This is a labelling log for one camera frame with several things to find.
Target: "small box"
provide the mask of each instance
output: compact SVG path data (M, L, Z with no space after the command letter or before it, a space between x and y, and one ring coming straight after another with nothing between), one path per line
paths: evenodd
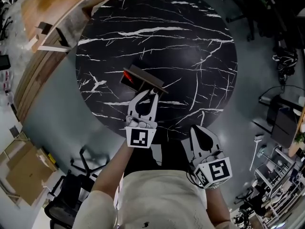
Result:
M222 184L232 177L230 159L226 157L199 164L194 174L196 181L204 188Z
M10 172L7 182L30 206L44 190L42 182L46 182L53 171L37 158L37 149L27 142L7 163Z
M159 99L163 93L168 94L168 91L162 88L164 82L157 77L147 73L146 71L131 65L129 69L124 68L125 74L123 74L120 83L128 86L137 93L145 90L151 90L156 88L158 90Z

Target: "gray floor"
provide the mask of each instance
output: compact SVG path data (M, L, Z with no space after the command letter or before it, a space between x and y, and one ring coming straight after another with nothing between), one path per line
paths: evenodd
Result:
M26 48L29 40L25 33L21 15L21 4L23 1L24 0L17 0L11 6L8 4L5 5L5 7L9 8L9 10L4 14L4 19L6 20L8 17L10 17L10 20L12 20L13 23L7 27L8 38L0 41L1 54L7 54L9 56L11 69L14 74L11 85L11 91L13 93L16 92L22 74L33 56L32 50ZM61 29L71 47L77 45L81 32L88 22L88 19L83 14L81 8L84 7L89 1L91 0L85 0L80 3L58 25L58 28Z
M225 18L239 15L232 1L205 0ZM254 136L262 133L251 123L263 120L266 107L258 104L258 96L272 86L279 85L276 65L272 61L273 40L261 38L258 33L253 42L247 42L246 20L228 24L234 38L238 57L238 76L234 93L224 112L209 126L218 135L221 148L230 158L233 178L221 186L224 198L231 208L234 197L254 180L254 170L264 160L256 159L252 171L249 166L254 152ZM74 71L75 51L60 64L45 84L31 108L24 130L36 146L46 147L56 158L61 169L70 168L70 158L78 157L83 146L91 151L91 157L102 164L111 158L123 142L123 138L104 127L89 111L78 90ZM304 87L304 67L300 58L296 73L287 83ZM268 96L279 93L272 90ZM304 92L287 88L284 97L297 101ZM274 143L265 135L261 143L272 149ZM183 145L191 158L189 140ZM160 160L160 149L153 146L153 153Z

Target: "round table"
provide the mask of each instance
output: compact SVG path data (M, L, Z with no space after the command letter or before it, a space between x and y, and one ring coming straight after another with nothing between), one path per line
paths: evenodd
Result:
M140 60L143 70L164 81L169 93L158 103L156 144L188 138L194 124L208 127L237 77L233 38L203 0L109 0L86 25L76 55L84 101L121 136L136 96L120 83L123 69Z

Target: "white shirt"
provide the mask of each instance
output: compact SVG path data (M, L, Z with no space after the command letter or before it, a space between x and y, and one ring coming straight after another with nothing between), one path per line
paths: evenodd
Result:
M205 191L177 170L137 171L124 178L119 211L112 198L93 191L76 216L73 229L214 229L206 213ZM237 228L225 222L217 229Z

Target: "office chair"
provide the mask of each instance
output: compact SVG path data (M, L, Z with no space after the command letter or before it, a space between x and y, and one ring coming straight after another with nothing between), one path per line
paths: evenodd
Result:
M101 170L104 166L106 166L107 162L103 166L97 167L95 169L89 169L89 167L87 165L87 162L86 162L86 160L84 158L84 155L83 155L85 150L86 150L86 148L84 148L84 147L80 150L81 161L82 161L82 164L84 165L84 168L81 168L79 166L74 165L74 159L73 158L71 159L70 164L71 164L72 167L74 167L77 170L80 170L81 172L85 173L86 177L93 176L93 177L97 178L97 175L94 174L94 173L97 172L98 170Z
M58 196L55 195L56 189L61 184L61 191ZM44 212L51 219L50 227L71 229L76 217L76 214L81 206L81 201L78 200L81 188L90 192L94 181L85 175L75 176L68 171L67 176L62 176L49 193L54 196Z
M66 229L66 228L57 224L54 220L50 220L50 229Z
M281 16L273 6L271 0L232 0L242 11L242 15L235 18L226 18L228 23L247 18L250 34L248 41L254 40L254 21L260 36L272 37L278 34L278 31L285 27Z
M239 204L240 202L245 202L253 194L254 190L252 187L248 187L246 193L242 193L235 197L234 204Z
M250 224L248 211L242 209L240 211L240 216L235 217L234 220L235 220L235 224L238 226L238 228L247 229Z

